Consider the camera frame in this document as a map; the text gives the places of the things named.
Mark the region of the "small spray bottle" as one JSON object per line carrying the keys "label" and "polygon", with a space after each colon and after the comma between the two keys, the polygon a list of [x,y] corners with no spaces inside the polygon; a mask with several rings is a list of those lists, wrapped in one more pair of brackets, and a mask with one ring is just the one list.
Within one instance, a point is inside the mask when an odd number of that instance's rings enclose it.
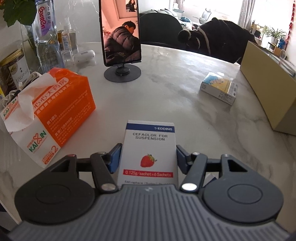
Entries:
{"label": "small spray bottle", "polygon": [[72,28],[69,18],[66,18],[64,21],[64,28],[62,32],[62,41],[64,49],[70,51],[72,56],[78,53],[78,44],[76,31]]}

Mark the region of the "glass jar gold lid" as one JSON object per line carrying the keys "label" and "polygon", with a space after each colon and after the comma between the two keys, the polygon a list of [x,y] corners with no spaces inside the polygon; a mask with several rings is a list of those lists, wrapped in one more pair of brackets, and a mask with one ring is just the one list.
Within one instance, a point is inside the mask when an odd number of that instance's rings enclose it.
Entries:
{"label": "glass jar gold lid", "polygon": [[17,49],[1,61],[1,90],[7,96],[30,76],[29,67],[22,48]]}

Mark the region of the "large tan cardboard box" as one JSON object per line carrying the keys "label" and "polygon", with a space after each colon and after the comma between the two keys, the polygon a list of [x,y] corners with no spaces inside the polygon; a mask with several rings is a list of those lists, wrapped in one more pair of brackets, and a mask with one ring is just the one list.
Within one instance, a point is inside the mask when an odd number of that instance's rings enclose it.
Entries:
{"label": "large tan cardboard box", "polygon": [[266,49],[247,43],[240,70],[273,130],[295,135],[295,71]]}

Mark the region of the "orange tissue pack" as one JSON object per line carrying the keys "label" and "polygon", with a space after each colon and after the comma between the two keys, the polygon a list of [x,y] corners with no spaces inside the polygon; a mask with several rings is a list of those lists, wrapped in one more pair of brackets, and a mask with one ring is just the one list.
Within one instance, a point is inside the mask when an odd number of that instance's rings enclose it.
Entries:
{"label": "orange tissue pack", "polygon": [[1,119],[16,144],[45,168],[95,109],[86,76],[52,68],[14,97]]}

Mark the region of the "black fluffy coat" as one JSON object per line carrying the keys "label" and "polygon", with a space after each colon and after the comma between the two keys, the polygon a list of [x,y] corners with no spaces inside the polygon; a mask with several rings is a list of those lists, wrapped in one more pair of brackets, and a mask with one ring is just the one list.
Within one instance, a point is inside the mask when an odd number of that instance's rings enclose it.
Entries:
{"label": "black fluffy coat", "polygon": [[186,44],[189,51],[238,64],[242,62],[248,42],[256,44],[254,35],[248,30],[217,18],[196,30],[181,30],[178,41]]}

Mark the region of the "small white red medicine box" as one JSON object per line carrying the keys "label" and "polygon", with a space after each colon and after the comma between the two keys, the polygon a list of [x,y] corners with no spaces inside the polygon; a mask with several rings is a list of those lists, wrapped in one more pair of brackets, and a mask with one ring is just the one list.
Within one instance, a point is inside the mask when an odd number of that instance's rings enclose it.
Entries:
{"label": "small white red medicine box", "polygon": [[175,125],[129,120],[126,124],[117,185],[178,185]]}

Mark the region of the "clear water bottle vase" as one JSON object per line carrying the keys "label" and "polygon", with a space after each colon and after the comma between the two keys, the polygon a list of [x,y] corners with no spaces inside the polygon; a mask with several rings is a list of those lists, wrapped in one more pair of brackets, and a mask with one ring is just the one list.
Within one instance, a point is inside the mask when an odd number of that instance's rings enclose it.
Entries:
{"label": "clear water bottle vase", "polygon": [[54,67],[63,68],[64,61],[58,42],[53,1],[35,1],[36,17],[32,23],[33,39],[44,73]]}

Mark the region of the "black dining chair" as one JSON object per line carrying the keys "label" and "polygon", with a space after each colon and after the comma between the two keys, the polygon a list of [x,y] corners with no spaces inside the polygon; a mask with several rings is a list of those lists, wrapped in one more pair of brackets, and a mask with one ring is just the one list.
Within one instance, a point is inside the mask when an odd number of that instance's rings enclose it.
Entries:
{"label": "black dining chair", "polygon": [[185,50],[185,44],[178,41],[182,29],[178,20],[168,14],[147,13],[139,18],[141,44]]}

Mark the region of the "smartphone on stand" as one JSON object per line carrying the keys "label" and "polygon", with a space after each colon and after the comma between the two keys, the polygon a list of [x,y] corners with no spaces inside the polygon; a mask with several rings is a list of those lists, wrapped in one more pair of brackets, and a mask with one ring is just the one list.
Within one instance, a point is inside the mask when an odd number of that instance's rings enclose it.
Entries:
{"label": "smartphone on stand", "polygon": [[102,55],[111,82],[131,82],[142,71],[135,63],[142,61],[138,1],[101,0],[99,21]]}

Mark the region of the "green potted plant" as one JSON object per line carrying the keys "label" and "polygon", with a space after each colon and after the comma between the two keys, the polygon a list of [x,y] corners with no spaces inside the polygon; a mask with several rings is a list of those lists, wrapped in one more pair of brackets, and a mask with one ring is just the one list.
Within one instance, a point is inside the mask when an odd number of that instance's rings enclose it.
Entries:
{"label": "green potted plant", "polygon": [[267,37],[271,37],[271,43],[275,45],[278,43],[279,39],[284,38],[287,34],[282,29],[279,30],[279,29],[274,29],[273,27],[270,28],[267,26],[264,26],[263,32]]}

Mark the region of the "white earbuds case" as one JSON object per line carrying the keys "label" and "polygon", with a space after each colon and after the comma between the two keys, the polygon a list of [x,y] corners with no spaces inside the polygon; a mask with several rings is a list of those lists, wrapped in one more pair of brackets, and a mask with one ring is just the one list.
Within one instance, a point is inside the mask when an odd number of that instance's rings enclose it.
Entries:
{"label": "white earbuds case", "polygon": [[85,63],[89,62],[95,57],[95,52],[93,50],[86,50],[78,52],[74,55],[73,60],[75,63]]}

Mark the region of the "yellow cartoon medicine box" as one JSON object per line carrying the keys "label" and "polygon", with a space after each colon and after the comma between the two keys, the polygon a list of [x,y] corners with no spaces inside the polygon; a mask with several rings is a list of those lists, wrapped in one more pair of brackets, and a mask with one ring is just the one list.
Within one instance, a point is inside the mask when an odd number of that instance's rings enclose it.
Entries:
{"label": "yellow cartoon medicine box", "polygon": [[238,85],[223,75],[209,72],[202,81],[200,90],[233,105],[237,97]]}

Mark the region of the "white office chair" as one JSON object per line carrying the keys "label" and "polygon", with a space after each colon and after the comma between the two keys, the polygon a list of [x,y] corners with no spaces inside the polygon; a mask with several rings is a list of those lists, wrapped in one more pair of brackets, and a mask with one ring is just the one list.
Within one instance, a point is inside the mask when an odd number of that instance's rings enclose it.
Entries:
{"label": "white office chair", "polygon": [[205,8],[205,10],[204,10],[202,16],[199,18],[199,23],[200,23],[201,25],[205,24],[205,23],[208,21],[208,19],[210,18],[211,13],[212,13],[212,12],[211,12],[210,9]]}

